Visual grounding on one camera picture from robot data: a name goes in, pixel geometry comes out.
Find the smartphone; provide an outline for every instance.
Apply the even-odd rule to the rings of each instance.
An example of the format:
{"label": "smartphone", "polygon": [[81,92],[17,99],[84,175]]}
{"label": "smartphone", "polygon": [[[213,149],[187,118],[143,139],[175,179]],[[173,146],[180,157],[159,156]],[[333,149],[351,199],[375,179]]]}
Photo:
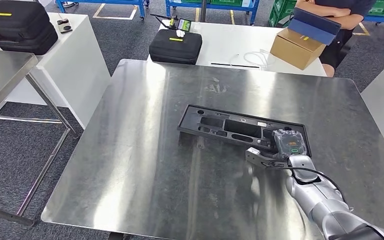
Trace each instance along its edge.
{"label": "smartphone", "polygon": [[182,31],[189,32],[189,30],[191,29],[191,23],[192,21],[190,20],[180,18],[177,28]]}

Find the black carrying case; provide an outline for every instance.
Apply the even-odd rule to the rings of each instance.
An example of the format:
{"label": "black carrying case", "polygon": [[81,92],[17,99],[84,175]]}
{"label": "black carrying case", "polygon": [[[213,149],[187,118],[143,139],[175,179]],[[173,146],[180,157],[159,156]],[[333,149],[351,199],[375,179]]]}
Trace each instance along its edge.
{"label": "black carrying case", "polygon": [[0,1],[0,48],[45,54],[58,40],[45,8],[34,1]]}
{"label": "black carrying case", "polygon": [[58,34],[52,24],[34,39],[24,39],[21,41],[0,41],[0,48],[5,51],[16,51],[44,55],[58,40]]}
{"label": "black carrying case", "polygon": [[154,62],[194,65],[202,44],[203,38],[198,33],[185,32],[178,37],[175,30],[162,29],[149,45],[149,55]]}

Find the metal rod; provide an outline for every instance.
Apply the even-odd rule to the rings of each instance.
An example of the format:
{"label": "metal rod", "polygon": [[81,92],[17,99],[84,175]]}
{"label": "metal rod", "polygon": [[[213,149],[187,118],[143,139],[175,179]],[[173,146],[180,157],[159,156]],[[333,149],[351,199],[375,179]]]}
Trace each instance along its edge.
{"label": "metal rod", "polygon": [[30,123],[45,123],[45,124],[62,124],[63,123],[58,119],[27,118],[27,117],[2,116],[2,115],[0,115],[0,120],[30,122]]}
{"label": "metal rod", "polygon": [[199,21],[201,23],[205,23],[205,17],[207,14],[207,0],[202,0],[202,5],[201,5],[201,16],[199,18]]}
{"label": "metal rod", "polygon": [[44,92],[42,87],[38,84],[38,81],[30,74],[28,73],[25,78],[27,81],[31,84],[31,86],[36,90],[36,92],[40,95],[40,97],[45,101],[45,103],[48,105],[48,107],[52,110],[52,112],[58,117],[59,120],[61,120],[62,124],[68,129],[71,129],[72,134],[74,134],[74,138],[78,138],[79,135],[76,133],[76,131],[73,129],[73,127],[70,125],[69,121],[61,114],[60,110],[58,110],[55,103],[49,98],[49,96]]}
{"label": "metal rod", "polygon": [[4,211],[4,210],[1,210],[1,209],[0,209],[0,218],[11,221],[11,222],[23,224],[23,225],[26,225],[29,227],[31,227],[35,224],[35,222],[33,220],[30,220],[30,219],[22,217],[22,216],[17,216],[15,214],[11,214],[11,213]]}
{"label": "metal rod", "polygon": [[28,192],[23,203],[21,204],[21,206],[17,212],[18,216],[23,215],[24,211],[26,210],[27,206],[29,205],[30,201],[33,198],[33,195],[35,194],[35,192],[38,189],[39,185],[41,184],[42,180],[44,179],[45,174],[47,173],[49,167],[51,166],[52,162],[54,161],[55,156],[57,155],[58,151],[60,150],[60,147],[63,144],[63,142],[66,139],[69,132],[70,132],[70,129],[67,128],[64,131],[64,133],[62,134],[61,138],[59,139],[59,141],[56,144],[55,148],[53,149],[52,153],[50,154],[48,160],[46,161],[45,166],[42,168],[42,171],[40,172],[39,176],[36,178],[36,181],[34,181],[33,186],[31,186],[30,191]]}

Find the crossed arms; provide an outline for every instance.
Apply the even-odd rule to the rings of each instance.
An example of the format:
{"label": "crossed arms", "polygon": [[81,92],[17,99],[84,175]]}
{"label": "crossed arms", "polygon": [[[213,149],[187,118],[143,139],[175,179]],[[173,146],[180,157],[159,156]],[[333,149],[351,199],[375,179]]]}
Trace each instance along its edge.
{"label": "crossed arms", "polygon": [[351,14],[348,8],[320,6],[316,5],[315,0],[297,0],[295,7],[335,21],[341,24],[341,29],[346,30],[353,30],[364,19],[362,15]]}

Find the black plastic tray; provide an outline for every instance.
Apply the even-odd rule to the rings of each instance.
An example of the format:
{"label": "black plastic tray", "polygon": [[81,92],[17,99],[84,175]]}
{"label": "black plastic tray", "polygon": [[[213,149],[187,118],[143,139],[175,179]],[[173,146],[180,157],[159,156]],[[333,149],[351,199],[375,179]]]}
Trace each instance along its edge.
{"label": "black plastic tray", "polygon": [[299,131],[311,157],[306,127],[303,124],[250,116],[220,109],[189,104],[177,129],[181,132],[213,137],[234,144],[248,145],[261,151],[276,154],[278,150],[273,130]]}

